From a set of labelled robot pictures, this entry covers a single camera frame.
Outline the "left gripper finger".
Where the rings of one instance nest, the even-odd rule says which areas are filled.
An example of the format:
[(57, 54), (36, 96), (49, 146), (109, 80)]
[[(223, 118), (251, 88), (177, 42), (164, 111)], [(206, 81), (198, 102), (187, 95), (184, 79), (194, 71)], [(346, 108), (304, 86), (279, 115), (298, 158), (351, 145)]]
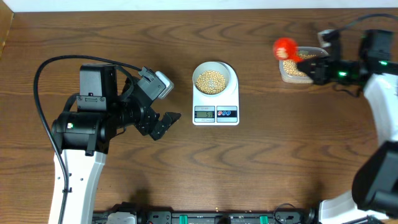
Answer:
[(168, 121), (158, 121), (155, 126), (149, 131), (150, 137), (157, 141), (162, 138), (162, 136), (167, 132), (170, 127), (170, 122)]
[(177, 122), (180, 119), (180, 117), (181, 117), (180, 113), (166, 112), (161, 122), (166, 128), (169, 128), (171, 125)]

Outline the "red plastic scoop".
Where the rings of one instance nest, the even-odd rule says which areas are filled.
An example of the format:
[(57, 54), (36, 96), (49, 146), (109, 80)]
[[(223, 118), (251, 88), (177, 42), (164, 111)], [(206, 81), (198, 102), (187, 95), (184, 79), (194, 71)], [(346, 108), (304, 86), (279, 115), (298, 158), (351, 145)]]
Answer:
[(273, 53), (277, 60), (293, 60), (302, 62), (303, 59), (298, 56), (298, 45), (291, 38), (279, 38), (274, 42)]

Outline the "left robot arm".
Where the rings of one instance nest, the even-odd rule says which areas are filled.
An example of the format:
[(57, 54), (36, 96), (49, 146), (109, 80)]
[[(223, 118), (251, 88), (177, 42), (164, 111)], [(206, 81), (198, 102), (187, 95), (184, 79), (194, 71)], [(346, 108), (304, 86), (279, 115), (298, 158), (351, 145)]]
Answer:
[(138, 77), (127, 73), (118, 94), (118, 65), (84, 64), (80, 67), (80, 91), (72, 95), (52, 124), (57, 152), (69, 179), (67, 197), (60, 190), (62, 166), (55, 164), (55, 186), (49, 223), (90, 223), (96, 190), (106, 162), (110, 140), (134, 126), (143, 136), (160, 139), (179, 113), (156, 113), (151, 105), (165, 98), (174, 84), (160, 71), (147, 67)]

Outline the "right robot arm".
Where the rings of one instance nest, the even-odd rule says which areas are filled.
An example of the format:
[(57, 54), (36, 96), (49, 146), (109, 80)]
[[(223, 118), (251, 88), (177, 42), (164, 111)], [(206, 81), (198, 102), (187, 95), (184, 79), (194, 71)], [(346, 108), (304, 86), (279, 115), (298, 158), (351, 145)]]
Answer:
[(381, 223), (397, 218), (397, 63), (391, 61), (393, 33), (366, 30), (356, 61), (341, 59), (339, 30), (318, 35), (327, 56), (298, 63), (316, 85), (335, 82), (357, 85), (367, 99), (377, 132), (378, 149), (359, 169), (351, 190), (324, 200), (318, 209), (318, 222)]

